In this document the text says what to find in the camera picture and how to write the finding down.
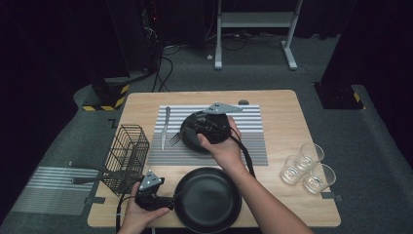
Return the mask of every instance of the yellow and black tape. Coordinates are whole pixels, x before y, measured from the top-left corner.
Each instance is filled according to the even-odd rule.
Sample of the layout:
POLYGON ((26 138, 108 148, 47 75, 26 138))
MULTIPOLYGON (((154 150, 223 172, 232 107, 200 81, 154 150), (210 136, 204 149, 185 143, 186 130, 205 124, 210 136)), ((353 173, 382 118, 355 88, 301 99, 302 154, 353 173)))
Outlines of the yellow and black tape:
POLYGON ((129 87, 130 86, 127 85, 119 89, 119 93, 115 93, 114 97, 112 97, 109 103, 84 104, 83 109, 87 111, 119 109, 125 100, 125 96, 127 94, 129 87))
POLYGON ((362 106, 362 109, 365 109, 365 106, 364 106, 364 104, 361 102, 361 98, 360 98, 360 96, 358 95, 358 93, 354 93, 353 94, 353 97, 355 97, 355 100, 356 100, 356 102, 357 102, 357 104, 359 104, 360 106, 362 106))

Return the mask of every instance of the clear glass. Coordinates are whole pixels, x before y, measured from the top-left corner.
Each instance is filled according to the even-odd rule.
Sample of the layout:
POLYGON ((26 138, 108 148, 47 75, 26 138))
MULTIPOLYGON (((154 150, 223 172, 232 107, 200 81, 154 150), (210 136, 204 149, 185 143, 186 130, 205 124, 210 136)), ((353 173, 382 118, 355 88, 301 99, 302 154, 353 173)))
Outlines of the clear glass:
POLYGON ((321 193, 336 180, 334 171, 325 164, 318 164, 304 176, 304 186, 312 193, 321 193))
POLYGON ((296 184, 308 172, 297 167, 298 155, 291 155, 285 159, 280 173, 282 180, 288 184, 296 184))
POLYGON ((319 145, 308 142, 301 146, 298 156, 297 168, 307 172, 324 158, 324 151, 319 145))

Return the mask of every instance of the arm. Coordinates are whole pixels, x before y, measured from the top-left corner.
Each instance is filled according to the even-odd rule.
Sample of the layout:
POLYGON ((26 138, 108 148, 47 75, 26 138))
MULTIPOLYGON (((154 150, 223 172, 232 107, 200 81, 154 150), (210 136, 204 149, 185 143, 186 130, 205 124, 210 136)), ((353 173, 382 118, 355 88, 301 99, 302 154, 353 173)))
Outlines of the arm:
MULTIPOLYGON (((233 136, 241 136, 234 119, 228 118, 233 136)), ((201 146, 209 150, 222 170, 237 184, 246 204, 263 233, 313 233, 288 207, 271 194, 245 168, 241 150, 232 139, 210 144, 199 134, 201 146)))
POLYGON ((118 234, 138 234, 141 233, 146 225, 152 220, 169 213, 169 208, 160 208, 153 212, 143 210, 134 202, 139 182, 131 190, 131 198, 128 200, 127 210, 125 212, 124 222, 118 234))

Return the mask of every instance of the white striped mat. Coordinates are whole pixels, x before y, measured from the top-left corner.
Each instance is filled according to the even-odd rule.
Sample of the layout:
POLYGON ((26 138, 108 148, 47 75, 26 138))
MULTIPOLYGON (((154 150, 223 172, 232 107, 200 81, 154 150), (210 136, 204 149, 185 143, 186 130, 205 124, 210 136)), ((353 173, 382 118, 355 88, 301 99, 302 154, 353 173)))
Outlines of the white striped mat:
MULTIPOLYGON (((241 112, 227 113, 234 118, 237 127, 243 133, 243 144, 248 149, 254 166, 268 166, 259 105, 236 105, 241 112)), ((155 125, 154 136, 149 150, 149 165, 165 166, 216 166, 210 154, 198 153, 185 146, 182 140, 170 145, 169 140, 179 132, 182 122, 190 114, 204 110, 209 105, 170 105, 169 125, 165 151, 161 149, 161 132, 166 118, 166 105, 160 105, 155 125)))
POLYGON ((73 184, 71 178, 96 175, 95 170, 39 167, 12 212, 80 215, 94 184, 73 184))

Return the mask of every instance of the fork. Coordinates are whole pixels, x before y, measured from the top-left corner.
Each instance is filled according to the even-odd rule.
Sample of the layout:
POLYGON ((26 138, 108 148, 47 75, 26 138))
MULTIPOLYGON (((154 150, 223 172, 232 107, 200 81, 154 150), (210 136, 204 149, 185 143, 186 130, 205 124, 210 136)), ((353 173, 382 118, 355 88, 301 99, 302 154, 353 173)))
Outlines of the fork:
POLYGON ((175 145, 181 140, 181 138, 182 138, 182 133, 179 131, 169 140, 169 143, 171 145, 175 145))

